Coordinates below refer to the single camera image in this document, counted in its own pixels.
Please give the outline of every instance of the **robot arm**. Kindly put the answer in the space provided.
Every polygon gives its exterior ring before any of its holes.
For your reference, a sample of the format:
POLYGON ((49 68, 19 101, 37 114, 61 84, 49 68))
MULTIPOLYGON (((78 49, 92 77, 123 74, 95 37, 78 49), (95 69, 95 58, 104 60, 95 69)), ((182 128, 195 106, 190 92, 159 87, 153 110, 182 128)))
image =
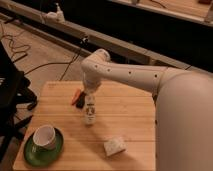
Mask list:
POLYGON ((84 91, 95 92, 101 78, 157 96, 156 170, 212 171, 213 79, 185 70, 109 63, 99 49, 82 62, 84 91))
POLYGON ((82 62, 84 87, 86 93, 93 93, 101 84, 101 78, 118 81, 157 95, 160 87, 170 78, 182 73, 168 67, 124 65, 110 63, 110 55, 104 49, 98 49, 82 62))

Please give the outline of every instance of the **green saucer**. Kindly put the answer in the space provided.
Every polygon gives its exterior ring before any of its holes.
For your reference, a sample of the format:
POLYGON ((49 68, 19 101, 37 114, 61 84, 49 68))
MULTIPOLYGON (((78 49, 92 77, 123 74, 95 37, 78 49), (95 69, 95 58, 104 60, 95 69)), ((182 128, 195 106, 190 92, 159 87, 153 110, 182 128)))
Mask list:
POLYGON ((28 164, 34 167, 45 167, 55 161, 63 146, 63 136, 61 132, 55 128, 56 132, 56 148, 53 150, 42 149, 33 153, 33 134, 28 138, 24 146, 24 158, 28 164))

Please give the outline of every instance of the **red object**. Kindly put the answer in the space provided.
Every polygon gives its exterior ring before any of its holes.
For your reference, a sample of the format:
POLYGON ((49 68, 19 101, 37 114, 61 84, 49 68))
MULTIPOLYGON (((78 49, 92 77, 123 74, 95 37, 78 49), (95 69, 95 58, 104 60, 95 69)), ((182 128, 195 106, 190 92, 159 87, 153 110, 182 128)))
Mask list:
POLYGON ((74 94, 73 98, 72 98, 71 105, 76 104, 76 102, 77 102, 77 100, 79 99, 80 95, 81 95, 81 90, 80 90, 80 89, 77 89, 77 90, 75 91, 75 94, 74 94))

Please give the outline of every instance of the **floor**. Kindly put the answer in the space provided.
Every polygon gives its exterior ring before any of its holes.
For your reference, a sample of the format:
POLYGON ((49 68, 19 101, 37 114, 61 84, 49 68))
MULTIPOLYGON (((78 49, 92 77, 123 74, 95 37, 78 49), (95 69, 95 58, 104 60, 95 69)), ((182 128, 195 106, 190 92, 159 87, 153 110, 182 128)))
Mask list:
MULTIPOLYGON (((30 32, 21 29, 11 23, 4 24, 3 20, 0 19, 4 29, 4 35, 9 34, 13 35, 14 46, 21 45, 30 45, 30 49, 27 51, 27 56, 17 61, 16 66, 25 72, 45 63, 49 62, 69 62, 75 53, 64 49, 52 42, 49 42, 41 37, 38 37, 30 32)), ((5 49, 8 54, 11 56, 11 49, 9 48, 9 41, 7 39, 2 40, 5 49)), ((14 56, 13 60, 17 59, 21 54, 17 54, 14 56)), ((70 65, 66 75, 63 78, 63 81, 66 80, 81 80, 82 78, 82 70, 80 67, 80 62, 82 61, 82 57, 78 57, 78 59, 70 65)), ((33 90, 39 98, 41 89, 46 81, 49 80, 59 80, 63 75, 67 65, 58 64, 58 65, 48 65, 42 68, 39 68, 28 75, 27 78, 30 79, 31 85, 30 88, 33 90)), ((26 106, 18 106, 17 116, 19 118, 24 118, 26 115, 32 114, 33 111, 29 112, 25 109, 26 106)), ((0 171, 12 171, 12 165, 15 160, 16 154, 18 152, 20 146, 20 141, 15 138, 10 143, 10 146, 7 150, 7 153, 0 163, 0 171)))

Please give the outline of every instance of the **white bottle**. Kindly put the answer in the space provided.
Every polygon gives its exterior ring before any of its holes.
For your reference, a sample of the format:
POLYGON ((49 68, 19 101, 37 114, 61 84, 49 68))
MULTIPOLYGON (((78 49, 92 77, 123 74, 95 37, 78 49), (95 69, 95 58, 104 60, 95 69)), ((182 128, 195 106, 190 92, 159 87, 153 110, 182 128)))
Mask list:
POLYGON ((59 22, 65 22, 65 18, 64 18, 64 13, 63 11, 61 10, 60 6, 58 3, 55 3, 56 6, 57 6, 57 16, 58 16, 58 21, 59 22))
POLYGON ((85 124, 93 125, 95 123, 95 97, 92 94, 85 96, 85 124))

